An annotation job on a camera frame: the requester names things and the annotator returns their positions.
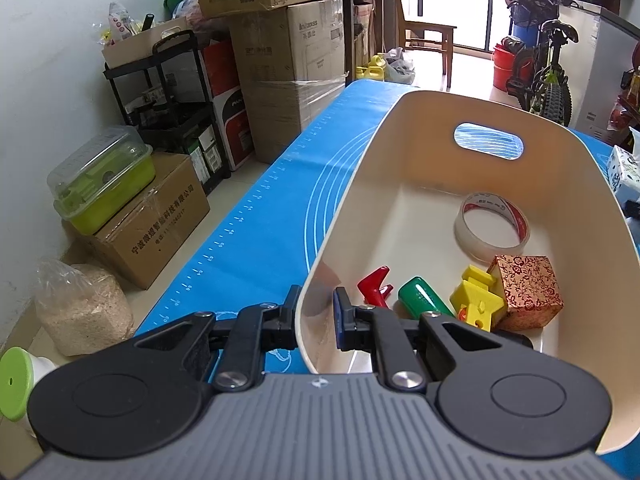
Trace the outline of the red toy piece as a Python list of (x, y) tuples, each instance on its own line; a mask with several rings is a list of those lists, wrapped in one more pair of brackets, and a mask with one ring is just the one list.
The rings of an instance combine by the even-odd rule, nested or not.
[(389, 273), (390, 268), (388, 266), (380, 266), (358, 282), (357, 288), (363, 296), (365, 304), (373, 307), (388, 308), (386, 299), (394, 289), (393, 285), (384, 284)]

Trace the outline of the green toy cylinder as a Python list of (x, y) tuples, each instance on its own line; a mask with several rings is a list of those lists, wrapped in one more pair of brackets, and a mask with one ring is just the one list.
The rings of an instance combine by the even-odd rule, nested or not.
[(454, 312), (436, 294), (431, 285), (415, 276), (398, 290), (398, 299), (409, 315), (417, 320), (423, 313), (454, 316)]

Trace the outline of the yellow toy block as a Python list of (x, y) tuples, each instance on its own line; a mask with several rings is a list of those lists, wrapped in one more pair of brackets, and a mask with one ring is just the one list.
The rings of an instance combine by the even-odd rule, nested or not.
[(506, 302), (491, 290), (496, 283), (492, 275), (477, 266), (468, 266), (449, 297), (457, 319), (491, 332), (506, 315)]

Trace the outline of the red floral gift box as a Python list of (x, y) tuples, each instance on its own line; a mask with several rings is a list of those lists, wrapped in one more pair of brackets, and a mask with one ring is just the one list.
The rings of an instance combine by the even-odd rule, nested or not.
[(541, 330), (564, 307), (558, 281), (546, 256), (498, 255), (487, 272), (496, 279), (491, 291), (506, 305), (500, 330)]

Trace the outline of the beige plastic basket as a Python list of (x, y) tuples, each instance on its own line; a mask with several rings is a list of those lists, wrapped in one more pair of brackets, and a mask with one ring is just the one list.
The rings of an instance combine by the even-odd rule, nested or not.
[(515, 108), (413, 91), (382, 122), (363, 112), (314, 184), (305, 212), (308, 278), (296, 336), (314, 373), (363, 373), (361, 352), (335, 344), (331, 296), (380, 266), (399, 287), (423, 278), (448, 299), (469, 266), (498, 255), (544, 256), (563, 309), (529, 332), (534, 347), (600, 379), (613, 415), (600, 451), (639, 433), (639, 257), (586, 144)]

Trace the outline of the clear tape roll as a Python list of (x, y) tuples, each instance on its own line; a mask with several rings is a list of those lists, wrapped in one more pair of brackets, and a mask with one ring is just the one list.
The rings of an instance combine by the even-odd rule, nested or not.
[(466, 196), (454, 220), (458, 245), (481, 262), (491, 262), (498, 255), (521, 255), (529, 235), (529, 224), (521, 209), (494, 193)]

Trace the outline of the floor cardboard box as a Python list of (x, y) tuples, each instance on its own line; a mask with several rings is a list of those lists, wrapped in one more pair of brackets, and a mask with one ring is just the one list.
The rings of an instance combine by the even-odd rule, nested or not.
[(152, 156), (154, 180), (92, 235), (77, 234), (93, 255), (128, 282), (148, 289), (209, 212), (192, 160)]

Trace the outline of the bag of grain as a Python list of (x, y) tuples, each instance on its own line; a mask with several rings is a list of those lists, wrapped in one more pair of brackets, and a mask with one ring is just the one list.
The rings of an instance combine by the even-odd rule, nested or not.
[(36, 267), (35, 308), (63, 356), (86, 356), (134, 332), (134, 314), (113, 274), (92, 264), (43, 260)]

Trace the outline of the green lidded plastic container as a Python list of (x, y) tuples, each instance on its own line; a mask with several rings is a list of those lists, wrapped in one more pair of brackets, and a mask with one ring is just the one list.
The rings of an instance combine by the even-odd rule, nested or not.
[(153, 181), (152, 153), (135, 128), (106, 129), (48, 175), (54, 209), (79, 234), (96, 234)]

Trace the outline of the yellow oil jug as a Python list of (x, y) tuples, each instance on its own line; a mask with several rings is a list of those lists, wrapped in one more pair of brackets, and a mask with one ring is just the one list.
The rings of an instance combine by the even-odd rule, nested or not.
[(385, 80), (386, 59), (382, 54), (373, 55), (367, 65), (358, 65), (355, 68), (356, 79)]

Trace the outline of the black metal shelf rack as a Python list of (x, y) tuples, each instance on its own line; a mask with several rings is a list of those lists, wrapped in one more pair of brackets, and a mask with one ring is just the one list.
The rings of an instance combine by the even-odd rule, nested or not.
[[(198, 84), (195, 100), (178, 96), (176, 77), (165, 68), (166, 63), (186, 54), (193, 58)], [(189, 156), (205, 193), (231, 176), (198, 40), (192, 30), (172, 32), (153, 44), (150, 55), (122, 66), (106, 66), (103, 75), (125, 124), (134, 127), (154, 151)], [(140, 92), (142, 103), (126, 104), (117, 81), (138, 75), (146, 83)]]

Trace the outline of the white plastic bag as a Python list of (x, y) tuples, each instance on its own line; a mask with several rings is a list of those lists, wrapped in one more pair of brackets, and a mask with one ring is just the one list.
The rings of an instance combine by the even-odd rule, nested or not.
[(413, 65), (404, 58), (401, 47), (390, 49), (384, 53), (385, 80), (395, 84), (413, 84), (416, 71)]

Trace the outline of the green lid white bottle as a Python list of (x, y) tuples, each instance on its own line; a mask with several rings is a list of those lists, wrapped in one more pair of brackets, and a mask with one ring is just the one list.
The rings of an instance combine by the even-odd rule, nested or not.
[(6, 350), (0, 362), (1, 415), (35, 437), (28, 419), (27, 404), (32, 389), (58, 366), (44, 356), (34, 356), (23, 348)]

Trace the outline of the large lower cardboard box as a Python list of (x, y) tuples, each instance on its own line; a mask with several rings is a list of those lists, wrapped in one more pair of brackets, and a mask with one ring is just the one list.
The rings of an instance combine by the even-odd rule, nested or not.
[(256, 158), (274, 162), (345, 88), (343, 0), (228, 18)]

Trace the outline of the wooden chair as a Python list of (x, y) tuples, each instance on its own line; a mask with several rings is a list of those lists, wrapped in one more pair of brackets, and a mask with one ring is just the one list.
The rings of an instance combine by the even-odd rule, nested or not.
[(442, 76), (446, 89), (452, 81), (454, 62), (454, 30), (456, 26), (411, 21), (405, 16), (401, 0), (395, 0), (398, 46), (404, 50), (437, 52), (442, 56)]

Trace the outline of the green black bicycle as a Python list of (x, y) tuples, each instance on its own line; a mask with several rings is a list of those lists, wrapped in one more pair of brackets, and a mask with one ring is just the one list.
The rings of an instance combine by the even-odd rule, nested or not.
[(522, 110), (568, 126), (573, 101), (568, 75), (560, 63), (562, 47), (579, 41), (578, 32), (560, 20), (562, 6), (574, 0), (506, 0), (513, 26), (536, 30), (536, 41), (527, 47), (514, 40), (516, 47), (506, 93), (518, 99)]

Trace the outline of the red bucket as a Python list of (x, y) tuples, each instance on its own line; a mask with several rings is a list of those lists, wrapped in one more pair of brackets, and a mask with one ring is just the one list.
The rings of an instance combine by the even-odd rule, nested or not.
[(506, 43), (496, 44), (492, 52), (494, 62), (494, 87), (506, 92), (506, 82), (512, 76), (513, 63), (518, 52), (525, 48), (520, 40), (508, 38)]

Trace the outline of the tissue pack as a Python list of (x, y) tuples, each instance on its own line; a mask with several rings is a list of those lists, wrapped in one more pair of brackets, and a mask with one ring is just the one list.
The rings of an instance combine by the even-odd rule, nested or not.
[(640, 197), (639, 163), (629, 152), (614, 146), (608, 158), (608, 184), (620, 206), (638, 203)]

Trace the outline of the small box on rack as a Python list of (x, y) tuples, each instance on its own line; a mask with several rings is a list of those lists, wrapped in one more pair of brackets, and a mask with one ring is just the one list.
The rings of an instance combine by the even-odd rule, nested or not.
[(175, 18), (160, 23), (140, 34), (131, 36), (106, 46), (102, 50), (108, 68), (116, 68), (134, 61), (142, 60), (152, 54), (154, 44), (174, 34), (190, 29), (186, 18)]

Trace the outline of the white chest freezer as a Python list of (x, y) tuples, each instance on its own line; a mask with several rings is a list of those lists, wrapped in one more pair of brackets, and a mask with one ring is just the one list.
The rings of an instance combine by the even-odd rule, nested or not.
[(602, 6), (586, 2), (562, 6), (560, 21), (578, 32), (576, 44), (562, 47), (560, 55), (572, 96), (570, 128), (606, 144), (620, 144), (628, 131), (614, 131), (608, 121), (622, 92), (623, 73), (632, 67), (639, 29)]

